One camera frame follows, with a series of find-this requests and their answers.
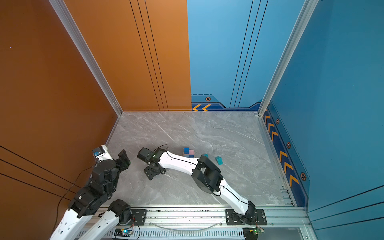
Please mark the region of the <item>circuit board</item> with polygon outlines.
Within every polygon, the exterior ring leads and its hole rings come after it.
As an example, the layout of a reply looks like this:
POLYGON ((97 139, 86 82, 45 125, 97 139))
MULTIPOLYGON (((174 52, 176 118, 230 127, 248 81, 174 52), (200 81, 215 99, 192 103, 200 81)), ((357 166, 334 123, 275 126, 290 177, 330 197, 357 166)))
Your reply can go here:
POLYGON ((129 237, 131 237, 133 235, 133 233, 134 233, 133 229, 128 229, 128 228, 115 229, 114 237, 115 238, 117 238, 117 237, 129 238, 129 237))
POLYGON ((259 235, 261 233, 264 233, 265 230, 259 226, 257 226, 256 228, 253 228, 251 230, 249 230, 250 233, 254 234, 254 235, 259 235))

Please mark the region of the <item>aluminium corner post left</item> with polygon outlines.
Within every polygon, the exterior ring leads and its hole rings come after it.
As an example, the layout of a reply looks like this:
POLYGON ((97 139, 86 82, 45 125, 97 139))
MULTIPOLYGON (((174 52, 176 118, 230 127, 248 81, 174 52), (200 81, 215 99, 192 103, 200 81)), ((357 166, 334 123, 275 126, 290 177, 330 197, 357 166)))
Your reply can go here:
POLYGON ((110 87, 105 75, 103 74, 99 64, 97 63, 91 49, 89 48, 85 38, 83 37, 79 27, 77 26, 74 18, 72 17, 67 5, 64 1, 49 0, 55 13, 59 17, 61 23, 65 27, 67 33, 81 54, 83 60, 93 74, 104 95, 112 106, 113 110, 118 117, 121 117, 123 109, 120 106, 112 88, 110 87))

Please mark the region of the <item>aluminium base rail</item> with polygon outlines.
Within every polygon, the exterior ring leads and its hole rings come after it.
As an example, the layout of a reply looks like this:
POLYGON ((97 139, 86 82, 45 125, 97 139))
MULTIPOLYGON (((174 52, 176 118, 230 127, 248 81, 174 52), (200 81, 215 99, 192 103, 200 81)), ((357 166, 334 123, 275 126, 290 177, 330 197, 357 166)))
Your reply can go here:
POLYGON ((135 223, 116 226, 104 240, 316 240, 303 208, 257 206, 257 224, 236 223, 226 205, 147 205, 133 207, 135 223), (257 226, 264 233, 249 230, 257 226), (133 229, 131 237, 114 237, 115 229, 133 229))

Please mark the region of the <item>aluminium corner post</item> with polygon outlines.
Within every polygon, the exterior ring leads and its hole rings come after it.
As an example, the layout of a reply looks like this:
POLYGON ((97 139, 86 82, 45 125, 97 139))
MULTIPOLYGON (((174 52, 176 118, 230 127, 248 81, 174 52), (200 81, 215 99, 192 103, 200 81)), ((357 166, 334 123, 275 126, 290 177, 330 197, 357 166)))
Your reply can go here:
POLYGON ((282 56, 278 62, 275 72, 271 78, 268 88, 263 97, 262 103, 258 110, 258 114, 262 117, 270 104, 272 97, 286 71, 286 68, 297 48, 298 43, 318 5, 319 0, 306 0, 304 1, 303 7, 299 13, 299 16, 295 22, 293 30, 289 36, 287 44, 284 48, 282 56))
POLYGON ((55 13, 59 17, 61 23, 65 27, 67 33, 81 54, 83 60, 93 74, 104 95, 112 106, 113 110, 118 117, 121 117, 123 109, 120 106, 112 88, 110 87, 105 75, 103 74, 99 64, 97 63, 91 49, 89 48, 85 38, 83 37, 79 27, 77 26, 74 18, 72 17, 67 5, 64 1, 49 0, 55 13))

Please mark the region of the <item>teal wood block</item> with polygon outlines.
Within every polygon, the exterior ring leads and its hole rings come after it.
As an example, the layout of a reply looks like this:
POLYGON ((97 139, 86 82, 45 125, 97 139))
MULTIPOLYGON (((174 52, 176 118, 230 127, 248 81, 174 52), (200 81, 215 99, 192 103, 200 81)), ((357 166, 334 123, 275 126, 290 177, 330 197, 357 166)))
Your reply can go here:
POLYGON ((223 159, 220 156, 215 157, 215 159, 216 159, 218 165, 222 165, 224 163, 223 159))

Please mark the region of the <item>right circuit board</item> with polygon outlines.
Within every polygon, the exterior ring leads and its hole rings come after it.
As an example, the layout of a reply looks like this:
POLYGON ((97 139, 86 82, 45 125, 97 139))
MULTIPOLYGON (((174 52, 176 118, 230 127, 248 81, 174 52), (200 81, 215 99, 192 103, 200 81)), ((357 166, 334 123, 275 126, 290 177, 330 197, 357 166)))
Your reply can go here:
POLYGON ((261 233, 264 233, 265 230, 259 226, 257 226, 256 228, 253 228, 251 230, 249 230, 250 233, 254 234, 254 235, 259 235, 261 233))

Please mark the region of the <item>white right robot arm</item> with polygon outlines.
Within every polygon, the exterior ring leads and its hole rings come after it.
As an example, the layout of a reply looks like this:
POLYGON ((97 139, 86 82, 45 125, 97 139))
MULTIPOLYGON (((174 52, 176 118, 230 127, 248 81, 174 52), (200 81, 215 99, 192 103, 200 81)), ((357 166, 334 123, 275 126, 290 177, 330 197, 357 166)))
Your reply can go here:
POLYGON ((187 158, 162 148, 153 151, 142 148, 137 158, 148 165, 144 172, 149 180, 165 174, 166 170, 185 173, 192 177, 199 189, 220 197, 228 203, 241 223, 257 224, 255 204, 237 193, 225 180, 221 170, 208 157, 202 155, 200 158, 187 158))

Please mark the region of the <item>aluminium corner post right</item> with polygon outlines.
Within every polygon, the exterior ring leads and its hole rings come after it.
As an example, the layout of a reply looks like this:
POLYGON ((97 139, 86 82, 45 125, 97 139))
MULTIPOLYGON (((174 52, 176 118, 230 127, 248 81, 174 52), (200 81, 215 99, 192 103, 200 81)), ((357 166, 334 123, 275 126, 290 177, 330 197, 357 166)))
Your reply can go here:
POLYGON ((303 7, 299 13, 299 16, 295 22, 293 30, 289 36, 287 44, 284 48, 282 56, 278 62, 275 72, 271 78, 268 88, 263 97, 262 103, 258 110, 258 114, 262 117, 270 104, 272 97, 286 71, 286 68, 297 48, 298 43, 318 5, 319 0, 306 0, 304 1, 303 7))

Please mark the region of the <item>left circuit board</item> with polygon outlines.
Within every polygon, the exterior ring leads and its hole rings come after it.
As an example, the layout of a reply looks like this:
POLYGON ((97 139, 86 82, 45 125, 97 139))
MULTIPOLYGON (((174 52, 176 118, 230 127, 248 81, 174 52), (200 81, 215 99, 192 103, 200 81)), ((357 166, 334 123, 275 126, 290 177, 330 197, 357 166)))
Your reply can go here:
POLYGON ((133 229, 128 229, 128 228, 115 229, 114 237, 115 238, 117 238, 117 237, 129 238, 129 237, 131 237, 133 235, 133 233, 134 233, 133 229))

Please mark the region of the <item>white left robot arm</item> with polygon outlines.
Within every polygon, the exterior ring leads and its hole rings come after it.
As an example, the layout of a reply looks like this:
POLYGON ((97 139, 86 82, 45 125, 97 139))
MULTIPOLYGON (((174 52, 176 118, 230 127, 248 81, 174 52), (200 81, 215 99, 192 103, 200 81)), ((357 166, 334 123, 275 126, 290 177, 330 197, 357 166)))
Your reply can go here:
MULTIPOLYGON (((117 189, 120 173, 131 165, 125 150, 118 154, 116 160, 104 145, 94 149, 93 155, 97 162, 92 175, 69 203, 62 220, 53 230, 51 240, 74 240, 99 208, 112 197, 117 189)), ((115 200, 80 239, 100 240, 117 225, 128 224, 132 216, 129 204, 120 199, 115 200)))

